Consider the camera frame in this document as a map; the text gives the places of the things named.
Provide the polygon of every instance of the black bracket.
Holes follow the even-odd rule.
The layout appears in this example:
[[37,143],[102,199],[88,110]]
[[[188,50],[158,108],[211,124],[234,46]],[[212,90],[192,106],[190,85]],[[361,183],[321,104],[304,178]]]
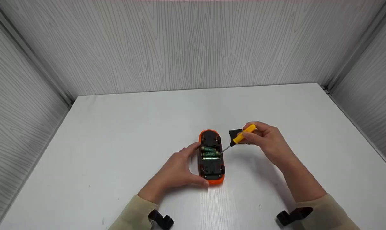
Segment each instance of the black bracket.
[[171,217],[166,215],[163,218],[163,216],[156,209],[153,209],[153,211],[149,213],[148,218],[156,222],[156,224],[159,225],[159,227],[163,230],[169,230],[174,224],[174,221]]
[[231,141],[237,137],[237,134],[239,134],[240,132],[242,132],[243,130],[242,129],[233,129],[233,130],[230,130],[228,131],[228,134],[230,135],[230,139]]
[[309,216],[314,209],[312,207],[295,208],[290,214],[287,211],[281,211],[276,218],[280,221],[282,226],[287,226],[294,221],[303,220]]

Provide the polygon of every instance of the green battery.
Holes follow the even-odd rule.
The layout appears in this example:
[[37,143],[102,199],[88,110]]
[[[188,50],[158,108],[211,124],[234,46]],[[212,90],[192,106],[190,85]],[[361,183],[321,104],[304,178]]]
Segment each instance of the green battery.
[[212,151],[212,152],[204,152],[203,156],[218,156],[220,155],[219,151]]
[[219,160],[219,157],[203,157],[203,160]]
[[207,146],[201,146],[200,149],[201,149],[203,152],[214,152],[214,151],[216,151],[215,148],[207,147]]

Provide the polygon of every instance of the wood grain wall panel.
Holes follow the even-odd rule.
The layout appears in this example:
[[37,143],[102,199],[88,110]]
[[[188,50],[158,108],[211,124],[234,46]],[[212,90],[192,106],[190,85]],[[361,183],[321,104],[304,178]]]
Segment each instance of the wood grain wall panel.
[[386,25],[332,94],[386,156]]
[[325,84],[382,3],[0,0],[74,96]]
[[67,110],[0,30],[0,218]]

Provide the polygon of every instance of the sleeve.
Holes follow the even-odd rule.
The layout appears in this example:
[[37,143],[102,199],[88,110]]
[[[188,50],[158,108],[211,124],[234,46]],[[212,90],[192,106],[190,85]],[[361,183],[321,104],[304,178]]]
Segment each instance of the sleeve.
[[148,219],[148,215],[153,209],[157,210],[158,208],[159,205],[135,195],[109,227],[109,230],[150,230],[152,223]]
[[359,227],[329,194],[313,201],[298,202],[296,207],[312,207],[314,209],[301,221],[305,230],[359,230]]

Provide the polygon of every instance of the white tabletop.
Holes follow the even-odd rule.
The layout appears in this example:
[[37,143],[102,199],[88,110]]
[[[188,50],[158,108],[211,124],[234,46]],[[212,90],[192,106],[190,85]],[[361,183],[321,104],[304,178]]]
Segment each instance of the white tabletop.
[[[386,229],[386,163],[313,83],[80,96],[0,230],[107,229],[202,130],[226,146],[228,130],[256,120],[279,127],[361,229]],[[221,186],[166,196],[160,212],[173,229],[279,229],[275,216],[293,207],[281,173],[254,146],[232,147],[224,161]],[[197,173],[195,158],[190,168]]]

